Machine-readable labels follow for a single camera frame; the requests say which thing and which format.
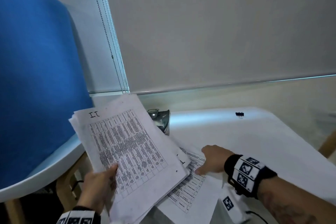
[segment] forearm tattoo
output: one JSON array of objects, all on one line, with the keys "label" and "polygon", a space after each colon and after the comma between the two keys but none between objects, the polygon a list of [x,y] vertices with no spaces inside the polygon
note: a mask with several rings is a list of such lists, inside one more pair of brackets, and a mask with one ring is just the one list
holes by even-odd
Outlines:
[{"label": "forearm tattoo", "polygon": [[271,192],[259,193],[258,199],[279,224],[318,224],[315,216],[299,207],[282,204]]}]

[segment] person's left hand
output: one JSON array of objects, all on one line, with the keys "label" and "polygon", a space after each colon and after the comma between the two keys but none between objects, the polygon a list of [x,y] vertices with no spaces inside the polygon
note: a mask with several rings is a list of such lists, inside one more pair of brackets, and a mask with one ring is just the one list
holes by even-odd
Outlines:
[{"label": "person's left hand", "polygon": [[101,214],[109,195],[109,190],[111,190],[110,185],[115,180],[117,168],[118,164],[114,164],[104,172],[87,173],[77,205],[90,208]]}]

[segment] forearm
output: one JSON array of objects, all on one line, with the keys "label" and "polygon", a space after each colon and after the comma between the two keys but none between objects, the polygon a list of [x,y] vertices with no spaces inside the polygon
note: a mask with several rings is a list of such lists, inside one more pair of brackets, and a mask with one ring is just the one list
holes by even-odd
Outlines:
[{"label": "forearm", "polygon": [[279,224],[336,223],[336,206],[279,177],[262,180],[257,194]]}]

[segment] roller blind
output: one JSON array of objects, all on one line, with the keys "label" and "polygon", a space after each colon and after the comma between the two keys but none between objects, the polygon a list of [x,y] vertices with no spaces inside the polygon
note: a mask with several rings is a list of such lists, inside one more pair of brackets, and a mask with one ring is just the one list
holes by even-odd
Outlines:
[{"label": "roller blind", "polygon": [[132,92],[336,74],[336,0],[110,0]]},{"label": "roller blind", "polygon": [[59,1],[67,7],[73,22],[73,34],[88,91],[128,91],[108,1]]}]

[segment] person's right arm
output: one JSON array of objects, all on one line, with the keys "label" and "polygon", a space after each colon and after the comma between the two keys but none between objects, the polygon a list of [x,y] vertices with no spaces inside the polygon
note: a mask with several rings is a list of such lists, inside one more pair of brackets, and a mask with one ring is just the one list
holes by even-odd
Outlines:
[{"label": "person's right arm", "polygon": [[[225,161],[234,154],[217,145],[207,145],[202,152],[206,161],[195,171],[202,175],[223,172]],[[336,223],[336,206],[277,176],[262,180],[257,195],[279,224]]]}]

